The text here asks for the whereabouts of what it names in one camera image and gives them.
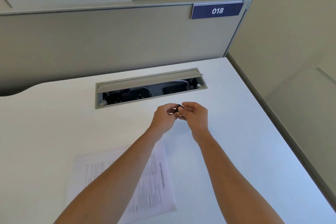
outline gray partition panel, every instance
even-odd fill
[[[42,82],[222,57],[238,16],[191,20],[187,0],[0,15],[0,95]]]

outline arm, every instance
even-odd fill
[[[284,224],[279,215],[236,169],[208,130],[208,110],[193,102],[179,107],[207,166],[219,208],[228,224]]]
[[[109,168],[91,182],[57,218],[55,224],[114,224],[123,215],[152,150],[180,115],[177,104],[159,106],[147,131]]]

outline white desk surface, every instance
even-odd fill
[[[95,83],[199,68],[206,90],[95,109]],[[195,101],[239,171],[286,224],[336,223],[336,214],[226,58],[36,85],[0,98],[0,223],[53,223],[77,155],[133,143],[157,106]],[[186,122],[164,140],[177,211],[140,223],[224,223]]]

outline blue sign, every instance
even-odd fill
[[[191,19],[227,17],[239,15],[244,2],[224,3],[215,5],[194,5]]]

